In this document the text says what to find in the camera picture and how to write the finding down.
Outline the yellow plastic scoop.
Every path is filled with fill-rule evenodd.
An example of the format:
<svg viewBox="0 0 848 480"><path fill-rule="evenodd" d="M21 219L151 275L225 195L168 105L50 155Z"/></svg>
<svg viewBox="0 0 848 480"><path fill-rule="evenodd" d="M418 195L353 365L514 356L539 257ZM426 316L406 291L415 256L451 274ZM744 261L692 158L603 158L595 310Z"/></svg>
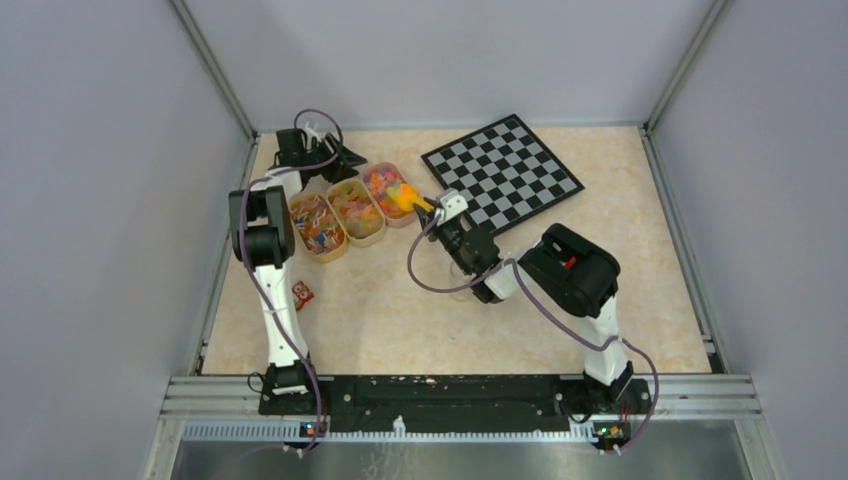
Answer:
<svg viewBox="0 0 848 480"><path fill-rule="evenodd" d="M398 208L404 212L414 212L417 210L431 212L434 209L434 206L410 184L400 183L388 187L386 193L397 204Z"/></svg>

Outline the clear glass jar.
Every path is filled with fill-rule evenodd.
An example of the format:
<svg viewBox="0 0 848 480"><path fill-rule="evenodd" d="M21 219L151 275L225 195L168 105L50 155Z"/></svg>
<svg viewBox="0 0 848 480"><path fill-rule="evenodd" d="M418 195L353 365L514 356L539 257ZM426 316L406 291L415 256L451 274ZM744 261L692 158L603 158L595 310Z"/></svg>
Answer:
<svg viewBox="0 0 848 480"><path fill-rule="evenodd" d="M452 262L449 267L450 287L456 288L470 283L475 279L475 275L467 275L455 262ZM472 302L477 301L472 287L457 290L449 294L449 297L457 302Z"/></svg>

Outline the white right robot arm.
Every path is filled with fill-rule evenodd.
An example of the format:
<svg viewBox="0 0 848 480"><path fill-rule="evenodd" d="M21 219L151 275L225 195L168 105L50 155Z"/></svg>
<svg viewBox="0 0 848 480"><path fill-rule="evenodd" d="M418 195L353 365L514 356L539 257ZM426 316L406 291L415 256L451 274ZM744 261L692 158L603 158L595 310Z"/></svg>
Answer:
<svg viewBox="0 0 848 480"><path fill-rule="evenodd" d="M600 412L612 412L627 397L633 376L617 320L618 276L613 255L562 224L515 257L504 257L493 236L480 227L465 228L443 207L417 205L421 239L439 243L459 270L463 283L443 288L453 294L468 290L484 304L500 303L517 292L549 320L554 315L533 295L536 285L576 328L556 326L585 347L583 375L586 397Z"/></svg>

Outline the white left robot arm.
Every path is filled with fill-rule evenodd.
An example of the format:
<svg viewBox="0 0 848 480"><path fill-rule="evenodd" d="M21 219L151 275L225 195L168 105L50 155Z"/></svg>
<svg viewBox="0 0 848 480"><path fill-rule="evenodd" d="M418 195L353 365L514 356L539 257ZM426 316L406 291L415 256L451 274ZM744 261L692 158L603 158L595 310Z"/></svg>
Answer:
<svg viewBox="0 0 848 480"><path fill-rule="evenodd" d="M228 194L233 253L260 299L268 339L268 367L262 392L281 396L297 413L319 404L321 393L309 362L293 297L296 228L289 201L310 179L350 178L365 160L344 145L341 132L320 134L308 127L276 133L278 151L271 167L242 190Z"/></svg>

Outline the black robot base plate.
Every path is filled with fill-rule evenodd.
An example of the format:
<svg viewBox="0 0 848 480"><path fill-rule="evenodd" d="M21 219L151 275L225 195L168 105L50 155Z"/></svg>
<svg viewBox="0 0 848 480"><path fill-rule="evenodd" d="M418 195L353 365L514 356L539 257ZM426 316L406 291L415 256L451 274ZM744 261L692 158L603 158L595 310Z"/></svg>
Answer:
<svg viewBox="0 0 848 480"><path fill-rule="evenodd" d="M332 433L569 431L603 416L630 420L652 402L644 379L611 394L581 375L338 375L303 394L275 394L258 374L248 381L259 414L321 419Z"/></svg>

